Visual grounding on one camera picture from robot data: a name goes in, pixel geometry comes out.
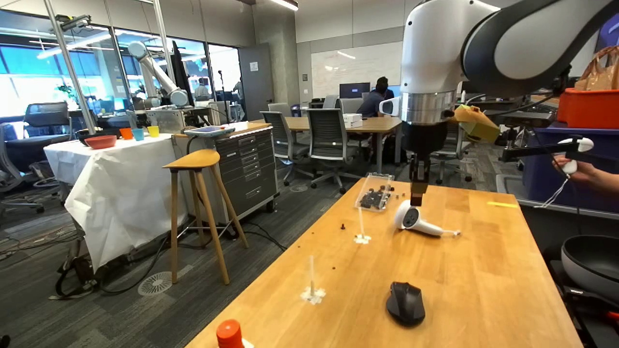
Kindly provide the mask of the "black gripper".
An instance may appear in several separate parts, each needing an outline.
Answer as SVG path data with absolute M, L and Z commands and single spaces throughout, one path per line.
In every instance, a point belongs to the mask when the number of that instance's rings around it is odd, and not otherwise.
M 434 150 L 440 150 L 447 137 L 447 123 L 430 123 L 430 125 L 405 125 L 405 148 L 410 152 L 410 204 L 424 204 L 424 191 L 430 181 L 430 156 Z

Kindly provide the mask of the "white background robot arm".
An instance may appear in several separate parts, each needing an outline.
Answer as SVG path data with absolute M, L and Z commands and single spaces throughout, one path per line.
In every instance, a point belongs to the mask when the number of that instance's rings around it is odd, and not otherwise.
M 144 42 L 136 40 L 128 44 L 128 52 L 140 59 L 140 63 L 161 83 L 161 86 L 169 92 L 171 102 L 178 108 L 190 104 L 188 92 L 180 88 L 167 71 L 149 55 L 149 50 Z

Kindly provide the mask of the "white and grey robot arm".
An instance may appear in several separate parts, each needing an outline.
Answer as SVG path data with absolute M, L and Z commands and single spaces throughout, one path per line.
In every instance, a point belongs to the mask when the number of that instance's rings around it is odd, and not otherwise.
M 443 113 L 459 84 L 496 96 L 528 94 L 571 67 L 619 0 L 422 0 L 405 21 L 397 115 L 412 152 L 410 202 L 422 204 L 430 154 L 445 139 Z

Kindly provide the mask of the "person's hand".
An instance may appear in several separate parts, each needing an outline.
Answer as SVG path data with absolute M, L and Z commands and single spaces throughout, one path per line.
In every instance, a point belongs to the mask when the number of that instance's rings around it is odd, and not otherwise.
M 585 162 L 585 160 L 573 160 L 573 158 L 567 158 L 561 154 L 556 154 L 554 160 L 559 170 L 563 170 L 565 173 L 569 173 L 577 181 L 606 187 L 608 183 L 612 183 L 616 179 L 614 173 L 600 170 L 594 164 Z

